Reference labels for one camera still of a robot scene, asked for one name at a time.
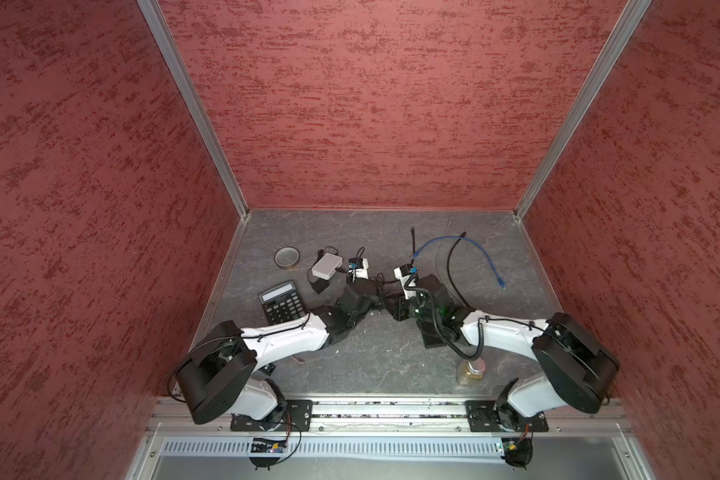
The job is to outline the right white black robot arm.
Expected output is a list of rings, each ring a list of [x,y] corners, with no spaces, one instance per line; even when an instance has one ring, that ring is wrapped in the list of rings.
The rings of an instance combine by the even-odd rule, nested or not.
[[[389,313],[398,321],[415,321],[426,347],[445,346],[458,355],[464,378],[482,371],[487,348],[538,363],[539,373],[515,378],[503,388],[485,414],[488,426],[520,432],[548,410],[568,406],[596,414],[607,402],[619,361],[572,316],[501,317],[453,301],[434,275],[398,269],[395,277],[401,291],[384,297]]]

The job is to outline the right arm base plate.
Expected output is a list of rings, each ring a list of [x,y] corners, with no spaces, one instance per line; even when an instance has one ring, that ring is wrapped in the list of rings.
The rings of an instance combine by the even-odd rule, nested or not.
[[[496,406],[496,402],[492,400],[467,400],[464,406],[469,428],[473,433],[522,434],[549,431],[548,423],[542,413],[533,417],[524,417],[506,402]]]

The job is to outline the white network switch box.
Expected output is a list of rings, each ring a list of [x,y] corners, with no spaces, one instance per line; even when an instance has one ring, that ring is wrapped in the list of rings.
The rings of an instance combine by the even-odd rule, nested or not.
[[[311,274],[320,280],[330,281],[343,265],[343,258],[332,253],[324,253],[311,267]]]

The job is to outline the black power adapter with cable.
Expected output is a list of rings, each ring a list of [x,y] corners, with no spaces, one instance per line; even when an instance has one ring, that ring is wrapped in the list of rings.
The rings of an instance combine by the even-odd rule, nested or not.
[[[317,258],[316,258],[315,262],[313,263],[313,265],[320,259],[320,257],[321,257],[324,253],[332,253],[332,254],[336,254],[336,255],[341,256],[340,253],[339,253],[339,251],[338,251],[338,249],[337,249],[336,247],[333,247],[333,246],[325,246],[325,247],[323,247],[322,249],[319,249],[319,250],[318,250],[318,252],[317,252]],[[308,280],[308,283],[310,284],[312,290],[313,290],[316,294],[321,294],[323,291],[325,291],[325,290],[330,286],[332,280],[333,280],[337,275],[339,275],[339,274],[342,274],[342,275],[344,276],[345,283],[346,283],[347,285],[350,284],[350,283],[347,282],[347,267],[348,267],[348,262],[349,262],[349,260],[350,260],[351,258],[353,258],[353,257],[363,257],[363,258],[367,258],[367,257],[365,256],[365,248],[364,248],[364,247],[360,247],[360,248],[356,251],[355,255],[354,255],[354,256],[351,256],[348,260],[344,260],[344,258],[342,257],[342,258],[343,258],[343,265],[338,269],[337,273],[331,278],[330,281],[320,280],[320,279],[317,279],[316,277],[314,277],[314,276],[311,274],[311,271],[310,271],[311,267],[313,266],[313,265],[312,265],[312,266],[310,267],[310,269],[307,271],[307,280]],[[386,279],[385,279],[385,277],[383,276],[382,273],[379,273],[379,274],[377,274],[377,275],[375,275],[375,276],[371,276],[369,269],[368,269],[368,273],[369,273],[369,280],[376,282],[377,285],[378,285],[378,288],[383,288],[385,285],[388,284],[388,282],[386,281]]]

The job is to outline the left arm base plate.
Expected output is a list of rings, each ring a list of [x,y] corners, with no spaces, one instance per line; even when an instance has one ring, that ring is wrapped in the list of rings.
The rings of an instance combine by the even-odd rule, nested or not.
[[[232,432],[293,432],[308,431],[313,410],[311,400],[285,400],[261,420],[246,415],[233,414],[230,422]]]

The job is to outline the black ribbed network switch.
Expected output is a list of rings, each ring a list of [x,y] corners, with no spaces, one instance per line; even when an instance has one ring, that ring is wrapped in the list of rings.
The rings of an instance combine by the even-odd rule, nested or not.
[[[446,342],[437,334],[433,324],[420,323],[418,328],[421,332],[422,340],[426,349],[446,346]]]

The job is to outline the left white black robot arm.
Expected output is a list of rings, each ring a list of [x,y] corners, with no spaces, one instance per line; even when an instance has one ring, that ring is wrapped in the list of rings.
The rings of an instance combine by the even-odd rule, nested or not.
[[[358,279],[332,305],[323,305],[278,325],[239,328],[233,321],[214,327],[176,365],[170,381],[196,425],[223,415],[247,417],[273,430],[284,422],[287,400],[273,380],[254,374],[286,357],[335,345],[381,307],[379,287]]]

